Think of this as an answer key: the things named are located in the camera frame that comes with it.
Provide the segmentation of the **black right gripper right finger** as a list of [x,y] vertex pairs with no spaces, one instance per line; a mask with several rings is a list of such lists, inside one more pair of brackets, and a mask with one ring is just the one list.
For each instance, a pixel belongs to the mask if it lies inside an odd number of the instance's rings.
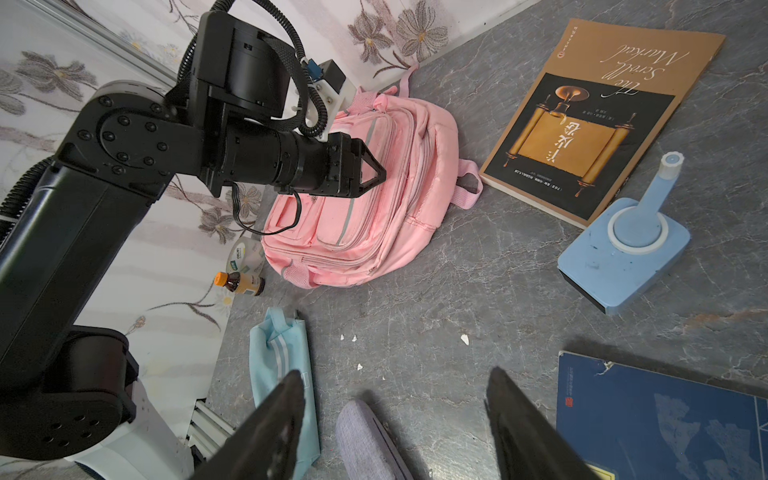
[[502,479],[595,479],[509,375],[491,370],[486,411]]

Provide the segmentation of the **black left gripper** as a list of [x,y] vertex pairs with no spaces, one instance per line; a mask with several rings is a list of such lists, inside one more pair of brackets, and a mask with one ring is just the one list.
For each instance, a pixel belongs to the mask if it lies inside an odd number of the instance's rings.
[[386,181],[387,172],[359,138],[331,133],[326,141],[281,135],[281,193],[357,198]]

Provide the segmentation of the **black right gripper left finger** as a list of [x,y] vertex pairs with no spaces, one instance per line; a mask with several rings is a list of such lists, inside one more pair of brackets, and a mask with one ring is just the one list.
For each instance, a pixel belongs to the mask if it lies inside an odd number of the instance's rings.
[[290,371],[194,479],[291,479],[305,410],[300,372]]

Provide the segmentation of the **pink student backpack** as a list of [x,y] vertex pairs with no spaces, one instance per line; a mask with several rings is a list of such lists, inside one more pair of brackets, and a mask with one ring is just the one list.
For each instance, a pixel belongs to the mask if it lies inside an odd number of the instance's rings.
[[483,187],[476,162],[459,156],[458,127],[445,109],[414,98],[408,75],[378,93],[358,91],[333,122],[363,140],[386,180],[356,199],[280,195],[261,241],[269,265],[303,289],[352,287],[411,262],[430,242],[449,206],[471,208]]

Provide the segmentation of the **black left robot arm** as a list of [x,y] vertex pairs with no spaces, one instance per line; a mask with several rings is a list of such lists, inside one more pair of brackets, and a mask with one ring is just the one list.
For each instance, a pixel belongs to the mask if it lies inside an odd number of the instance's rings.
[[332,130],[325,67],[271,2],[287,39],[218,1],[167,93],[99,88],[58,150],[1,205],[1,452],[73,458],[102,479],[188,479],[194,453],[147,398],[122,333],[77,324],[135,227],[178,174],[213,195],[240,183],[353,199],[382,184],[366,144]]

